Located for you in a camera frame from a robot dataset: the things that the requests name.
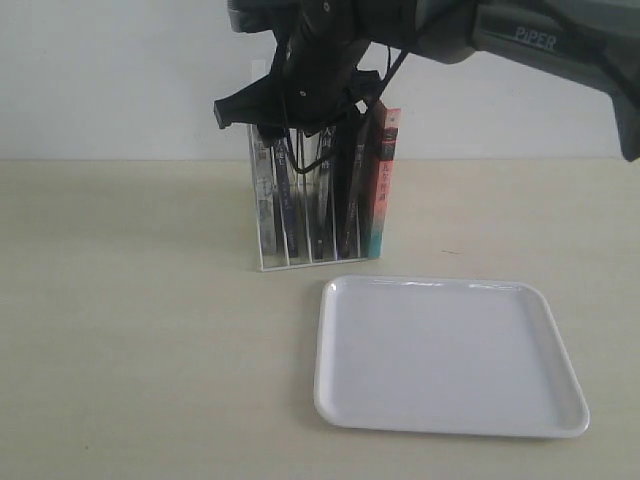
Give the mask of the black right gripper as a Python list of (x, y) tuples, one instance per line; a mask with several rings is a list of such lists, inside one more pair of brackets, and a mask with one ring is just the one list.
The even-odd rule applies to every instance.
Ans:
[(315, 131), (339, 115), (346, 89), (370, 41), (355, 1), (301, 1), (291, 31), (278, 42), (274, 80), (263, 76), (215, 100), (220, 129), (234, 124)]

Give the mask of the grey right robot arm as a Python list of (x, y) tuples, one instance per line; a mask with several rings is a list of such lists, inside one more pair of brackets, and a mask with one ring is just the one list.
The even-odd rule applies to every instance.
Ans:
[(372, 44), (442, 64), (488, 52), (606, 93), (622, 156), (639, 156), (639, 5), (635, 1), (231, 1), (232, 28), (271, 32), (261, 79), (214, 104), (218, 125), (268, 138), (308, 134), (355, 114), (389, 83), (358, 69)]

